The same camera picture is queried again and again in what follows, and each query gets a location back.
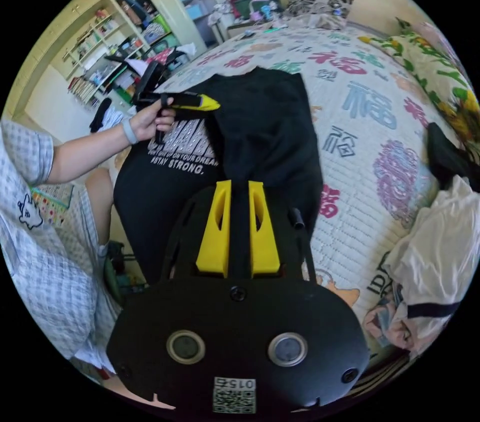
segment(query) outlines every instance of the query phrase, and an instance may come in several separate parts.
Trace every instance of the black strap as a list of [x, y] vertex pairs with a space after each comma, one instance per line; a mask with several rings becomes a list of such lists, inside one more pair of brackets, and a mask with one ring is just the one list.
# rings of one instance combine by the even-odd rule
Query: black strap
[[415, 319], [416, 317], [440, 319], [451, 316], [458, 309], [459, 305], [460, 302], [455, 302], [454, 304], [414, 304], [408, 306], [407, 317], [409, 319]]

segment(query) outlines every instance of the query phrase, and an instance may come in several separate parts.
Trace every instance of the shorts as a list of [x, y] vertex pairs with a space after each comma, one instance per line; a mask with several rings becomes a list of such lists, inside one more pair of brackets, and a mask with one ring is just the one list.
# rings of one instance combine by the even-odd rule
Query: shorts
[[90, 271], [93, 272], [92, 277], [98, 283], [94, 328], [75, 357], [98, 369], [105, 368], [114, 372], [106, 350], [121, 308], [109, 294], [104, 282], [103, 269], [108, 247], [99, 245], [92, 206], [85, 186], [75, 188], [72, 204], [63, 226], [75, 236], [87, 252], [91, 263]]
[[63, 226], [71, 232], [87, 251], [90, 260], [103, 273], [107, 246], [99, 245], [99, 235], [95, 226], [92, 206], [85, 186], [76, 186], [73, 190], [70, 208]]

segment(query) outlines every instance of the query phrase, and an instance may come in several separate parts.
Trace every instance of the wooden shelf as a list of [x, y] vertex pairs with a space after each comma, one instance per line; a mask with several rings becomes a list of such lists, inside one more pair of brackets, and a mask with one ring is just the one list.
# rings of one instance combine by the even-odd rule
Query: wooden shelf
[[168, 35], [172, 34], [172, 31], [166, 32], [165, 34], [162, 34], [160, 37], [157, 39], [154, 39], [152, 42], [149, 42], [149, 46], [152, 47], [154, 46], [157, 42], [161, 41], [164, 37], [167, 37]]

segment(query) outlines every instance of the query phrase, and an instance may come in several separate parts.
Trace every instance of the clutter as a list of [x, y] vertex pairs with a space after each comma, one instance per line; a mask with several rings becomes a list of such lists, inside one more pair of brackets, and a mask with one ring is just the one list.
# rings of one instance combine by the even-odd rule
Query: clutter
[[480, 194], [456, 175], [387, 255], [392, 290], [367, 314], [364, 328], [381, 344], [420, 355], [460, 305], [479, 258]]

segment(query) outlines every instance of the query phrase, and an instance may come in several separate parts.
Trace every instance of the cabinet door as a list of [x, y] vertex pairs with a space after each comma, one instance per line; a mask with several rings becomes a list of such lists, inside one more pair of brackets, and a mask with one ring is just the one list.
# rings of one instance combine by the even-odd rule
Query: cabinet door
[[73, 12], [76, 19], [79, 14], [87, 12], [100, 1], [101, 0], [72, 0], [69, 6], [71, 7], [71, 11]]
[[195, 23], [187, 14], [183, 3], [180, 0], [151, 0], [154, 6], [160, 11], [180, 44], [193, 42], [196, 46], [196, 57], [203, 54], [207, 48]]

